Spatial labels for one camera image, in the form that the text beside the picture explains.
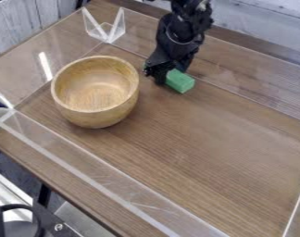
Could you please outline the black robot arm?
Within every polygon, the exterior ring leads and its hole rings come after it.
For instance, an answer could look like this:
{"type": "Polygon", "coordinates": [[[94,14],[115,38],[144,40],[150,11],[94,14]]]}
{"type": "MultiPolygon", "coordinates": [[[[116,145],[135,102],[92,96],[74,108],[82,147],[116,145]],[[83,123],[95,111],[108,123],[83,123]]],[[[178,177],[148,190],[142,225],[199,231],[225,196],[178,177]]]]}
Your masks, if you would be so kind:
{"type": "Polygon", "coordinates": [[[156,47],[144,60],[144,76],[163,85],[172,69],[185,73],[214,22],[210,0],[167,0],[171,12],[158,21],[156,47]]]}

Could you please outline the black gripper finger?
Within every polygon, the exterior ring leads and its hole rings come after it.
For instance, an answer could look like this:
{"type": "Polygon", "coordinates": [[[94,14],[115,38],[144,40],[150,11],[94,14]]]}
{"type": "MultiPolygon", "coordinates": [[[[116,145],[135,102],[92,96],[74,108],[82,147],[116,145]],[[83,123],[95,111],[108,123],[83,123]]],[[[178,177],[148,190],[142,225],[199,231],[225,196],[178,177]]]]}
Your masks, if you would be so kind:
{"type": "Polygon", "coordinates": [[[172,61],[166,61],[155,64],[147,61],[143,66],[143,74],[146,77],[152,77],[156,85],[163,85],[166,82],[167,72],[175,67],[172,61]]]}
{"type": "Polygon", "coordinates": [[[197,50],[190,51],[190,52],[181,52],[175,55],[175,68],[181,72],[187,71],[187,68],[191,64],[195,54],[197,54],[197,50]]]}

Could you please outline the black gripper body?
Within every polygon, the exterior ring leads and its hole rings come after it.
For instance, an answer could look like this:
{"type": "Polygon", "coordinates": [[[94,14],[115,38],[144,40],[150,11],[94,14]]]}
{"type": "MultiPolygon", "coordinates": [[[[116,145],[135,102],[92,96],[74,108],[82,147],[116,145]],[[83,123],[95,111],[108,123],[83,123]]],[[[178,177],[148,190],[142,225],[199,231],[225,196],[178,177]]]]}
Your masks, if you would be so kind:
{"type": "Polygon", "coordinates": [[[175,55],[194,50],[198,53],[203,41],[205,34],[194,34],[187,21],[182,21],[172,13],[166,14],[158,22],[156,47],[144,63],[172,61],[175,64],[175,55]]]}

